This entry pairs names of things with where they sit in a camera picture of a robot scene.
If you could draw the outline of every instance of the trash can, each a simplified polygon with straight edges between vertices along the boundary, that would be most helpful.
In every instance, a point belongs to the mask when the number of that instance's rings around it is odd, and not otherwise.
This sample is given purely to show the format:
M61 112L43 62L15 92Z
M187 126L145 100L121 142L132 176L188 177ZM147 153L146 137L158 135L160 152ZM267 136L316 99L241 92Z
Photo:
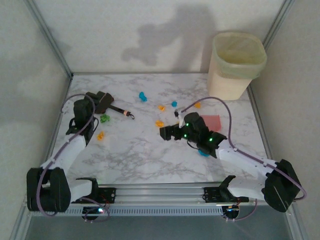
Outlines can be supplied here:
M259 38L241 32L219 33L213 38L207 89L212 97L237 100L267 63Z

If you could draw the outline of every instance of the yellow toy piece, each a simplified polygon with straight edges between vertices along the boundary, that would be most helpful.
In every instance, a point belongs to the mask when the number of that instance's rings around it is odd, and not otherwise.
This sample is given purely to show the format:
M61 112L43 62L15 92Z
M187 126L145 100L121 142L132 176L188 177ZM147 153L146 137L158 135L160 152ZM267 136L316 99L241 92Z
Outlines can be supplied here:
M197 102L194 106L195 106L197 109L200 109L200 108L201 108L201 103L200 103L200 102Z
M96 139L98 139L98 141L102 141L105 137L105 133L104 131L101 131L97 136Z
M165 124L164 124L163 121L157 120L157 121L155 121L155 125L156 125L157 127L159 127L159 128L162 128Z
M160 110L163 112L164 110L166 110L166 107L163 106L163 105L159 105L159 106L158 106L158 109L160 109Z

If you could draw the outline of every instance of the blue object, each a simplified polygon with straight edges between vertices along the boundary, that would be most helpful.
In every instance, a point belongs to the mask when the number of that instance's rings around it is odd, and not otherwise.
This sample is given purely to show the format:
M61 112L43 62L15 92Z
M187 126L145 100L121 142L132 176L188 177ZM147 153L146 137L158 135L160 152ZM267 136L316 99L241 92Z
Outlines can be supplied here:
M200 149L198 149L198 153L200 153L201 156L204 156L204 157L209 157L210 154L205 154L204 152L202 152Z
M139 98L142 100L142 102L146 102L148 100L143 91L139 93Z

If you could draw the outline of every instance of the pink sponge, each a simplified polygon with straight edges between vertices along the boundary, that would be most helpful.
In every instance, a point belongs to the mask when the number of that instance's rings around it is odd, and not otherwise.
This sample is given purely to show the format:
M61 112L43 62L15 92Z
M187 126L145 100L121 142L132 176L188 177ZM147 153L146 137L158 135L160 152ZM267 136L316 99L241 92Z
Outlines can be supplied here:
M219 115L202 115L205 125L209 128L209 131L220 132L221 122Z

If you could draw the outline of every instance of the white marble surface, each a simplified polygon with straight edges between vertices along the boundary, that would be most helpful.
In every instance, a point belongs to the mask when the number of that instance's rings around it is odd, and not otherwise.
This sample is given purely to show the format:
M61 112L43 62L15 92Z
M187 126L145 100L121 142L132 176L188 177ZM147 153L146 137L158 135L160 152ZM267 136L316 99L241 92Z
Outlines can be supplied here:
M100 123L89 145L71 166L67 177L95 177L100 184L192 183L222 181L227 175L251 176L233 165L201 156L184 140L164 141L159 135L156 120L165 125L177 122L172 101L178 107L188 106L207 96L207 74L113 74L76 75L69 96L77 93L108 92L113 105L131 111L135 120L108 109L110 122ZM147 102L138 95L144 92ZM55 147L63 143L73 115L73 102L63 108L64 115ZM262 157L266 156L254 113L245 92L239 100L228 101L232 113L233 142ZM166 106L165 112L158 105ZM222 130L227 134L229 118L224 106L215 100L202 102L202 108L188 112L200 115L220 115ZM96 136L105 132L103 141Z

